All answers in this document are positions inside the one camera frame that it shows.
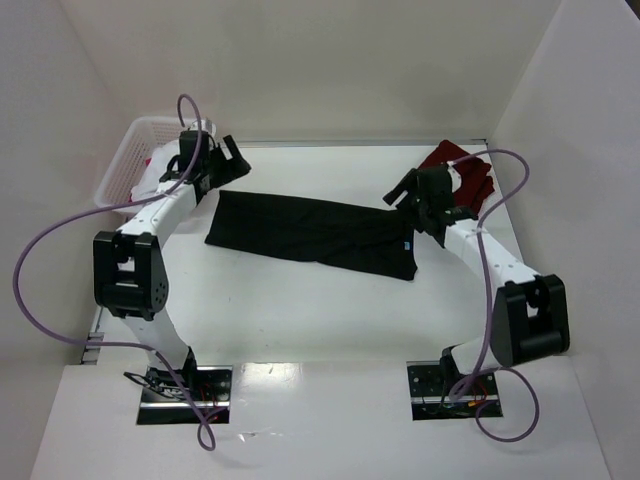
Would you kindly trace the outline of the black t shirt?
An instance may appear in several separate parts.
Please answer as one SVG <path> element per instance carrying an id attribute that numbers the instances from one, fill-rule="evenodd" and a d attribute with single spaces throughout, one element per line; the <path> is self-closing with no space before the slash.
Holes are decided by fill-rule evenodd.
<path id="1" fill-rule="evenodd" d="M 205 243 L 404 281 L 418 270 L 399 212 L 302 197 L 222 191 Z"/>

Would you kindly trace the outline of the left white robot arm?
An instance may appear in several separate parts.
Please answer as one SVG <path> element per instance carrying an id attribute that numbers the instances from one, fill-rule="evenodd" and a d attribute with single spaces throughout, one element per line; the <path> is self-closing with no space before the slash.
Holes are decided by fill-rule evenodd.
<path id="1" fill-rule="evenodd" d="M 251 166 L 230 135 L 219 144 L 208 132 L 190 128 L 180 134 L 178 145 L 159 177 L 154 200 L 118 230 L 95 236 L 94 297 L 151 348 L 152 379 L 173 382 L 170 372 L 175 371 L 179 383 L 191 389 L 197 362 L 166 309 L 169 280 L 162 248 L 210 191 L 247 175 Z"/>

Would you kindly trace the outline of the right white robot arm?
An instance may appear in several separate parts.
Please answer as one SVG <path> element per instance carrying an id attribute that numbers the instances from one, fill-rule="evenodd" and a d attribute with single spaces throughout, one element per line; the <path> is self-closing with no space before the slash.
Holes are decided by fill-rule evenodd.
<path id="1" fill-rule="evenodd" d="M 440 359 L 450 394 L 460 397 L 482 373 L 566 352 L 570 330 L 564 282 L 520 262 L 482 217 L 456 205 L 454 187 L 451 166 L 412 169 L 383 199 L 485 283 L 483 334 L 446 348 Z"/>

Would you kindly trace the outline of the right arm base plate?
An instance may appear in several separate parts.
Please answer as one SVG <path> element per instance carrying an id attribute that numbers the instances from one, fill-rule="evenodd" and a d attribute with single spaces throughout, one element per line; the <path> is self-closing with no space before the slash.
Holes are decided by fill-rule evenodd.
<path id="1" fill-rule="evenodd" d="M 408 362 L 407 377 L 414 421 L 474 419 L 477 412 L 480 418 L 503 416 L 493 375 L 480 376 L 458 401 L 448 397 L 438 362 Z"/>

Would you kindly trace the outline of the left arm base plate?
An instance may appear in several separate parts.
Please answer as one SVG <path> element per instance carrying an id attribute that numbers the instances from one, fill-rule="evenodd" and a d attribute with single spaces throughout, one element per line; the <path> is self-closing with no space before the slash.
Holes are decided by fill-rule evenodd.
<path id="1" fill-rule="evenodd" d="M 137 425 L 197 424 L 197 415 L 181 390 L 166 373 L 149 368 L 144 375 L 125 376 L 142 387 Z M 230 365 L 201 366 L 195 375 L 191 397 L 209 424 L 228 424 L 233 368 Z"/>

